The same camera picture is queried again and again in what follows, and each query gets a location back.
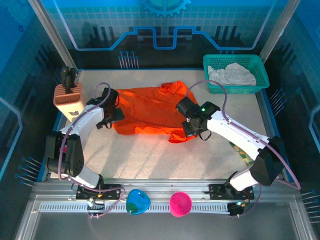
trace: pink container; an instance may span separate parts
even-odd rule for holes
[[[185,192],[179,191],[170,198],[170,212],[173,216],[179,218],[187,215],[192,208],[191,197]]]

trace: orange cloth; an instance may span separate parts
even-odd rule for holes
[[[124,120],[113,124],[118,134],[170,135],[170,143],[183,143],[195,136],[186,137],[182,122],[186,119],[176,105],[188,87],[182,81],[164,83],[160,87],[118,89],[119,107]],[[192,92],[188,97],[197,103]]]

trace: white cloth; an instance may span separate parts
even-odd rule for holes
[[[256,86],[255,76],[245,67],[238,63],[232,63],[225,69],[215,70],[208,66],[209,80],[216,81],[223,86]]]

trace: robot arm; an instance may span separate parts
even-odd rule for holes
[[[68,133],[68,138],[65,146],[63,147],[61,175],[64,177],[71,177],[76,182],[83,184],[91,189],[100,189],[104,184],[102,176],[93,172],[85,166],[83,148],[85,147],[89,134],[96,126],[101,129],[103,126],[111,128],[112,123],[124,119],[124,114],[120,108],[116,108],[116,100],[119,96],[118,92],[110,89],[109,98],[99,107],[89,111],[92,107],[98,105],[106,97],[108,88],[105,88],[102,96],[92,98],[85,106],[81,116],[76,124],[70,123],[68,126],[62,128],[60,131],[50,133],[46,138],[45,147],[45,167],[49,171],[58,173],[59,152],[63,138],[67,131],[72,128]]]
[[[251,167],[241,172],[235,172],[230,176],[225,185],[229,187],[231,185],[236,191],[242,191],[256,184],[270,186],[284,168],[281,161],[261,142],[264,141],[271,145],[283,156],[284,144],[279,137],[275,136],[270,139],[237,123],[229,116],[227,116],[228,119],[225,119],[220,108],[211,102],[199,106],[185,97],[176,108],[187,119],[182,123],[187,137],[200,135],[204,131],[217,133],[240,147],[254,160]],[[256,138],[234,127],[230,124],[230,121],[256,136]]]

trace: plastic basket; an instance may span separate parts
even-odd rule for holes
[[[215,70],[225,69],[229,64],[238,63],[252,73],[256,79],[256,86],[225,86],[228,94],[255,94],[261,89],[269,87],[269,78],[261,58],[248,54],[207,54],[203,57],[204,76],[209,80],[208,66]],[[224,91],[208,82],[211,94],[223,94]]]

